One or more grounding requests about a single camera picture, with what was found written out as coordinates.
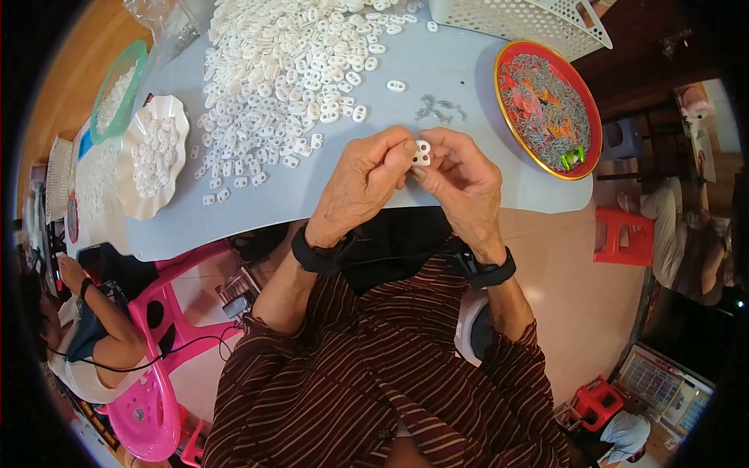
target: mobile phone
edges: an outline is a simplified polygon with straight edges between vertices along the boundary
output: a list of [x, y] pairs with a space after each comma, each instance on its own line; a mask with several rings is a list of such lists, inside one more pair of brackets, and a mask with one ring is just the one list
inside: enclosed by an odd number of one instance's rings
[[241, 296], [238, 296], [236, 299], [231, 301], [229, 304], [223, 306], [222, 309], [224, 310], [226, 317], [235, 318], [239, 314], [250, 310], [253, 303], [254, 300], [251, 300], [247, 297], [247, 295], [242, 294]]

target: gray shirt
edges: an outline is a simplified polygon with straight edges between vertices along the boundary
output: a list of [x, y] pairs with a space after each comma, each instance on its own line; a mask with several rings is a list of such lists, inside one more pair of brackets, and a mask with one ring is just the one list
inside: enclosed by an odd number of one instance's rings
[[650, 435], [650, 422], [642, 416], [620, 411], [601, 434], [602, 442], [613, 444], [609, 463], [616, 463], [630, 458], [643, 448]]

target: white sneaker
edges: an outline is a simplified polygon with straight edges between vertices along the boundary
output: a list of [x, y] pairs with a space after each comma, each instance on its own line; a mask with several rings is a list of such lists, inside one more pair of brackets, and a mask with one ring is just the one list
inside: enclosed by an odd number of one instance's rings
[[622, 208], [627, 213], [639, 213], [637, 205], [629, 198], [624, 192], [619, 192], [619, 196], [616, 197], [616, 202], [619, 203], [619, 208]]

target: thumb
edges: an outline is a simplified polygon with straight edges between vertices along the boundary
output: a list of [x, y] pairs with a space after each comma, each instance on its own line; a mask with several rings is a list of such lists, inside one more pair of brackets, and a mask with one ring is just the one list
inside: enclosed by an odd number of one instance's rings
[[390, 148], [382, 165], [369, 173], [369, 185], [375, 188], [395, 186], [411, 167], [411, 159], [416, 154], [416, 142], [406, 140]]
[[437, 169], [428, 165], [415, 165], [411, 168], [413, 178], [424, 190], [431, 193], [441, 204], [455, 199], [460, 190], [456, 189]]

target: red tray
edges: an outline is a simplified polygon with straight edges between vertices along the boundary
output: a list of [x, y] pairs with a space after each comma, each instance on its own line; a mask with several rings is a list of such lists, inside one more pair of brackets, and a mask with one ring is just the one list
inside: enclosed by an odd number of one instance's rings
[[[538, 158], [533, 151], [526, 145], [525, 141], [520, 136], [520, 133], [515, 128], [515, 121], [509, 115], [505, 105], [502, 101], [502, 95], [500, 94], [500, 67], [502, 64], [511, 63], [515, 56], [519, 54], [532, 54], [538, 57], [548, 60], [551, 65], [559, 74], [560, 78], [566, 80], [580, 95], [580, 98], [585, 105], [586, 113], [588, 114], [588, 120], [590, 121], [590, 149], [585, 155], [585, 162], [578, 164], [571, 171], [557, 171], [546, 165], [540, 158]], [[580, 180], [590, 174], [595, 165], [598, 164], [598, 159], [601, 156], [601, 146], [603, 145], [603, 130], [601, 128], [601, 116], [598, 114], [598, 108], [595, 106], [595, 101], [590, 93], [587, 85], [577, 73], [577, 71], [570, 65], [567, 60], [562, 58], [555, 51], [543, 46], [539, 43], [531, 42], [529, 40], [516, 40], [513, 41], [500, 50], [497, 54], [497, 60], [494, 61], [494, 90], [497, 92], [497, 101], [500, 104], [502, 116], [505, 118], [512, 135], [518, 140], [520, 146], [536, 161], [546, 172], [552, 174], [563, 180]]]

